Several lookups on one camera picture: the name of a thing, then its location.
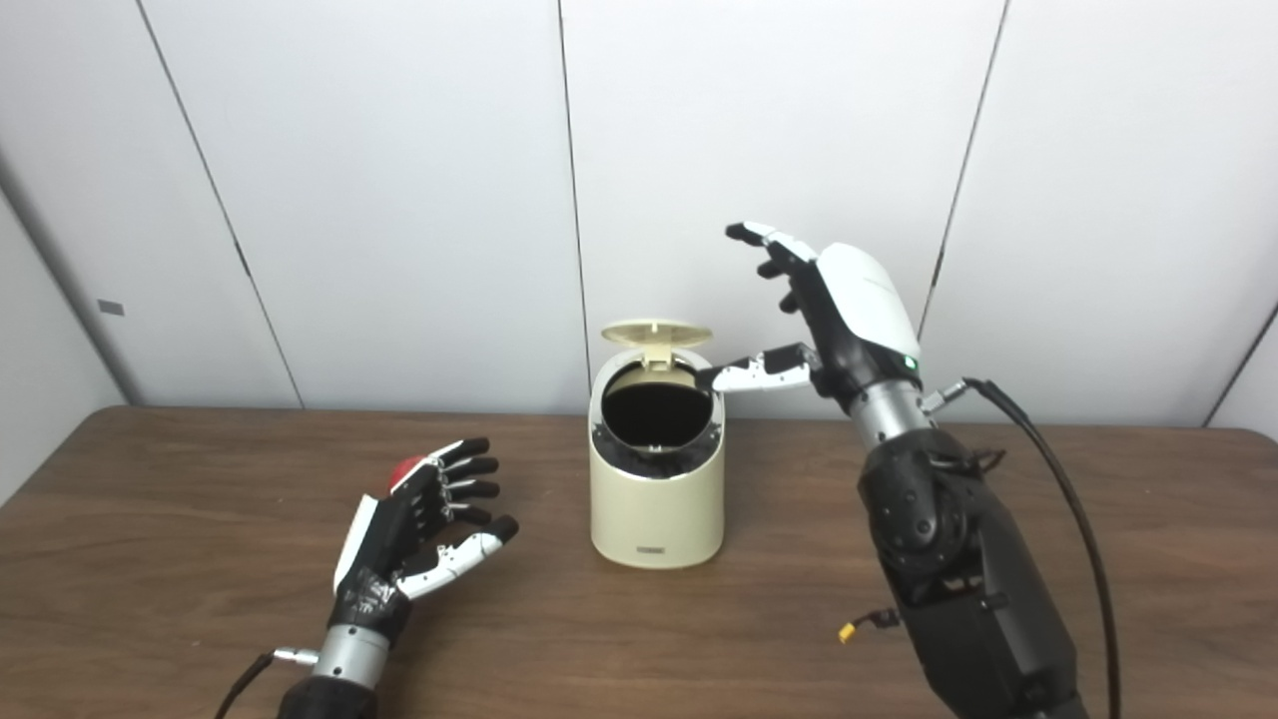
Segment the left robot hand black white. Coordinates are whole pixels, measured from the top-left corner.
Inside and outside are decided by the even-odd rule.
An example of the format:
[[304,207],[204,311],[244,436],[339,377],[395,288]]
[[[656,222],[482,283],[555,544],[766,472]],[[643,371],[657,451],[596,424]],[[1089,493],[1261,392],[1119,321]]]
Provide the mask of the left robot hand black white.
[[399,461],[381,496],[366,494],[334,570],[328,624],[351,624],[396,645],[412,602],[441,590],[519,533],[511,515],[473,504],[497,497],[487,437],[463,438]]

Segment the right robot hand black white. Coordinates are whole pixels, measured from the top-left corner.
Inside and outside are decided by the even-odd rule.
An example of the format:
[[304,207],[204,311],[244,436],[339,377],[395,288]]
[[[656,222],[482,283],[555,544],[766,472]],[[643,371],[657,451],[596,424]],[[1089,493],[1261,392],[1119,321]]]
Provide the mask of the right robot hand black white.
[[912,319],[889,273],[872,255],[846,243],[814,252],[757,222],[727,225],[725,234],[767,252],[757,273],[786,278],[789,291],[780,309],[803,315],[812,341],[698,369],[697,388],[728,395],[808,384],[847,415],[878,384],[906,382],[921,388],[921,344]]

